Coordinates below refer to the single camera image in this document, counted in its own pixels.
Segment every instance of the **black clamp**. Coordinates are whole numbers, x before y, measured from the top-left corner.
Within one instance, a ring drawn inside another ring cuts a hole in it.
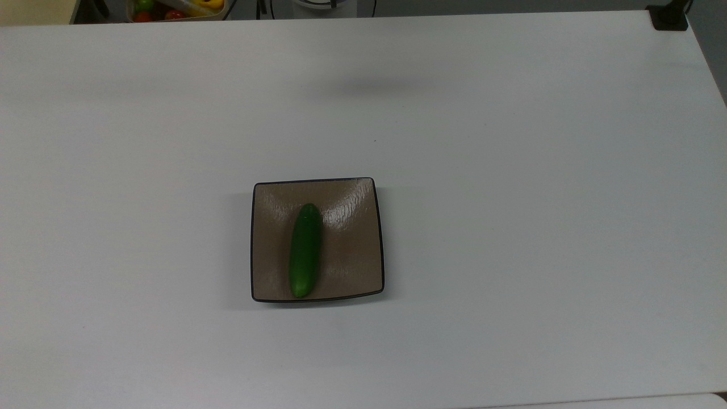
[[[686,13],[689,12],[692,1],[672,0],[666,6],[646,6],[651,16],[651,24],[659,31],[686,31],[689,27],[689,23],[686,22]]]

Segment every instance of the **white tabletop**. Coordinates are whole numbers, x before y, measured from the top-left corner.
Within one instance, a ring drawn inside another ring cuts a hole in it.
[[[0,28],[0,406],[727,390],[727,110],[646,12]],[[370,176],[384,293],[249,294],[256,182]]]

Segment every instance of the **brown plate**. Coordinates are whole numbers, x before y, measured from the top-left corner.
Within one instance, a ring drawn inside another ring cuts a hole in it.
[[[288,281],[293,225],[313,203],[323,216],[318,280],[295,298]],[[296,303],[361,297],[384,290],[384,249],[371,178],[258,183],[252,194],[250,281],[255,301]]]

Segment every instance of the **green cucumber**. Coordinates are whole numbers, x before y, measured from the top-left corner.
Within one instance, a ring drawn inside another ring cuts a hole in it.
[[[303,205],[293,227],[290,242],[290,290],[296,298],[303,298],[313,290],[318,278],[321,259],[321,233],[323,217],[313,203]]]

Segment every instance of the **yellow pepper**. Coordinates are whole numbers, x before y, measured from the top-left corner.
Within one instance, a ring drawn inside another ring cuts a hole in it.
[[[198,0],[197,5],[208,9],[221,9],[225,5],[225,0]]]

